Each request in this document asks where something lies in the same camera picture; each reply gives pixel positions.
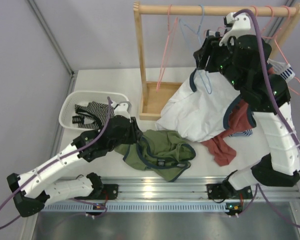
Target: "white table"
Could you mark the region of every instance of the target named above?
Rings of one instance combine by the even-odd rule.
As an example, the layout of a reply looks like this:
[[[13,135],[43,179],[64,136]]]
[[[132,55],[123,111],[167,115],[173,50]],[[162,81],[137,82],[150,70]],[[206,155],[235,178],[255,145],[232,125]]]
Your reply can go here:
[[[156,81],[159,71],[159,68],[148,68],[146,70],[147,80]],[[192,67],[167,68],[163,81],[183,82],[189,77],[192,71]],[[141,121],[138,117],[142,92],[139,68],[80,70],[74,91],[80,90],[116,92],[126,95],[132,104],[131,116],[137,117],[139,128],[142,131],[147,129],[155,130],[154,121]],[[62,150],[66,145],[71,143],[80,133],[81,131],[78,130],[65,129],[60,149]],[[196,157],[190,161],[191,167],[179,178],[224,177],[235,170],[254,164],[270,152],[266,138],[260,127],[253,129],[252,136],[227,137],[225,141],[237,152],[236,158],[229,165],[218,166],[205,146],[200,143],[190,143],[196,151]],[[122,155],[114,151],[109,152],[106,156],[95,159],[91,163],[87,163],[85,166],[69,172],[65,177],[76,177],[80,174],[86,175],[95,172],[107,178],[160,178],[153,171],[133,169],[122,158]]]

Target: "white basket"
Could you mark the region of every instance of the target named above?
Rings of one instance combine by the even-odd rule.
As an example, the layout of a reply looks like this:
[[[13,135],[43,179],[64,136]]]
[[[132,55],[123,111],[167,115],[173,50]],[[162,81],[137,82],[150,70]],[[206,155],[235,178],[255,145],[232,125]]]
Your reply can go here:
[[[106,91],[75,91],[65,99],[60,115],[59,123],[66,129],[74,130],[88,130],[87,128],[77,127],[77,124],[72,123],[72,117],[77,115],[75,112],[75,105],[87,106],[90,102],[96,102],[101,104],[108,104],[107,97],[116,103],[129,101],[128,98],[115,92]]]

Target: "wooden base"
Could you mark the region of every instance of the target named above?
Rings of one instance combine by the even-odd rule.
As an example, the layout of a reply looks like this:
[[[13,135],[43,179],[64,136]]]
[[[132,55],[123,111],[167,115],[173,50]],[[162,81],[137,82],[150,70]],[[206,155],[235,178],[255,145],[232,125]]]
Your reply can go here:
[[[175,94],[181,86],[181,82],[161,82],[160,89],[156,91],[157,82],[147,81],[146,88],[148,102],[144,104],[144,98],[141,97],[140,103],[140,120],[156,121],[160,118],[161,110],[167,101]]]

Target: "metal frame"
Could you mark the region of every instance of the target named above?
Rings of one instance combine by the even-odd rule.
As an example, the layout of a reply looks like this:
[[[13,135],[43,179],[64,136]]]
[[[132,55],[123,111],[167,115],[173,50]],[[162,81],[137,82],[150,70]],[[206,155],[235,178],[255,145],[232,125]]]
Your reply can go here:
[[[25,0],[39,24],[43,28],[45,34],[55,49],[57,55],[60,57],[64,67],[70,74],[70,81],[66,96],[70,94],[77,79],[77,73],[74,72],[69,65],[65,55],[63,54],[60,45],[56,41],[51,32],[45,18],[41,14],[37,4],[34,0]],[[287,0],[286,5],[292,6],[295,0]],[[282,21],[278,18],[273,24],[269,36],[280,27]],[[55,129],[55,137],[51,146],[50,156],[54,156],[60,147],[63,135],[63,128],[57,124]],[[124,205],[127,203],[210,203],[208,200],[208,193],[206,184],[220,183],[222,177],[196,177],[196,178],[180,178],[174,183],[169,183],[158,177],[142,177],[142,178],[102,178],[105,184],[119,184],[118,198],[113,201],[116,205]],[[297,224],[300,224],[300,193],[298,187],[262,187],[265,194],[272,202],[289,202]],[[265,202],[262,195],[258,193],[256,202]],[[31,240],[33,232],[37,223],[37,215],[28,217],[24,220],[23,228],[20,233],[20,240]]]

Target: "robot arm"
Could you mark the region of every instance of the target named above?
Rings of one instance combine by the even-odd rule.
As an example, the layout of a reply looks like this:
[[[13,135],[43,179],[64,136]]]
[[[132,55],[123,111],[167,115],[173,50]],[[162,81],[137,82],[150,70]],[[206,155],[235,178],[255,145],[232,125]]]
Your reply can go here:
[[[104,186],[95,173],[76,180],[56,181],[69,171],[105,156],[120,144],[134,144],[140,140],[142,132],[136,118],[129,114],[131,104],[112,102],[111,106],[114,108],[114,117],[109,120],[98,141],[78,153],[70,154],[82,149],[100,134],[98,130],[84,131],[64,150],[35,169],[20,175],[13,173],[7,177],[9,187],[14,192],[35,175],[13,198],[22,217],[36,214],[46,205],[58,201],[75,197],[93,199],[100,195]]]
[[[224,18],[226,33],[223,37],[208,36],[202,47],[194,52],[199,70],[220,72],[240,91],[260,123],[270,153],[259,162],[232,172],[222,183],[228,196],[247,186],[261,183],[266,186],[292,187],[300,176],[300,150],[292,134],[285,127],[272,105],[261,67],[258,41],[250,32],[250,20],[245,13]],[[272,48],[262,39],[265,61]],[[295,133],[292,122],[290,93],[286,81],[279,75],[268,76],[280,112]]]

